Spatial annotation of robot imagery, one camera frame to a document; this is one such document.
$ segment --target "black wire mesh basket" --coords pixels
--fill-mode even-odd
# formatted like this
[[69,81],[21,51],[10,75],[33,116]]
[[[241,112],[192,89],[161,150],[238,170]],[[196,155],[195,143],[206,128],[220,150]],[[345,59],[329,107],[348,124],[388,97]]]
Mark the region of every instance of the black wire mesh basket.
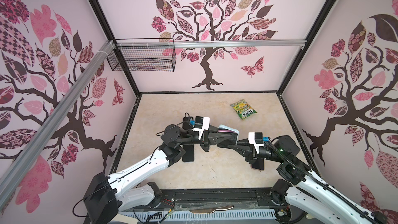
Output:
[[172,38],[133,38],[117,40],[141,41],[119,42],[117,44],[116,49],[107,57],[108,63],[113,71],[174,72],[177,57],[174,40]]

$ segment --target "marble-patterned surface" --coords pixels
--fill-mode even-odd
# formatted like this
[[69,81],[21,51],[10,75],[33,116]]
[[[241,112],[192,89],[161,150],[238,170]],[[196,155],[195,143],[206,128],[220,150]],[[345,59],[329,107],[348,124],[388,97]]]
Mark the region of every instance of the marble-patterned surface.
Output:
[[[257,113],[240,119],[230,104],[241,99],[245,99]],[[150,155],[162,143],[155,133],[169,124],[180,123],[185,112],[194,117],[210,117],[210,124],[216,127],[224,124],[238,129],[239,139],[247,138],[248,132],[263,132],[264,136],[271,138],[290,135],[296,141],[275,93],[143,95],[118,171]],[[306,161],[301,151],[297,157]],[[195,145],[194,162],[183,163],[180,160],[142,183],[154,181],[161,189],[272,187],[281,178],[276,171],[278,166],[279,163],[265,161],[265,169],[260,172],[252,169],[244,157],[233,150],[210,146],[210,151],[204,152]]]

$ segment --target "green candy bag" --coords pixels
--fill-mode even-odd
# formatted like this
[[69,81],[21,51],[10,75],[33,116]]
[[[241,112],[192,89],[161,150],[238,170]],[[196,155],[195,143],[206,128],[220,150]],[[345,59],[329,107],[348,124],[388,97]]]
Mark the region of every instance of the green candy bag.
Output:
[[234,104],[231,104],[231,106],[236,110],[237,114],[241,119],[245,119],[252,115],[253,113],[256,113],[256,110],[251,108],[249,104],[244,100],[240,100]]

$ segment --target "wall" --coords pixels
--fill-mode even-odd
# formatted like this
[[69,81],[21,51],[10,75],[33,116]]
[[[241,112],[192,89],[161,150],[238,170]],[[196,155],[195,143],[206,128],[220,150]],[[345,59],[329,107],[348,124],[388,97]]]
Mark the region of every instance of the wall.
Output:
[[398,223],[398,0],[340,0],[283,94],[326,181]]
[[[0,0],[0,30],[3,175],[106,38],[87,0]],[[72,207],[94,175],[109,171],[134,101],[124,74],[105,61],[2,209],[0,223],[82,223]],[[76,212],[87,213],[83,204]]]
[[[305,39],[325,0],[99,2],[116,38],[209,41]],[[277,90],[297,51],[296,46],[179,49],[175,72],[132,75],[141,91]]]

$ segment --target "butterfly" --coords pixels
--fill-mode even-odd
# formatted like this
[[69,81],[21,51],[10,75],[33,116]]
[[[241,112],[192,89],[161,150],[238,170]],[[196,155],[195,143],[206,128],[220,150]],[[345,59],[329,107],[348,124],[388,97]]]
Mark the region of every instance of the butterfly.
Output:
[[121,104],[123,102],[122,94],[125,91],[122,86],[119,86],[119,83],[115,79],[113,79],[113,84],[115,85],[117,94],[112,100],[112,106],[116,105],[117,103]]
[[261,57],[260,59],[258,59],[258,61],[256,62],[256,64],[252,67],[252,66],[243,66],[241,67],[241,69],[243,69],[243,71],[247,72],[248,75],[250,75],[253,78],[253,75],[257,72],[263,72],[264,66],[262,65],[264,63],[264,56]]

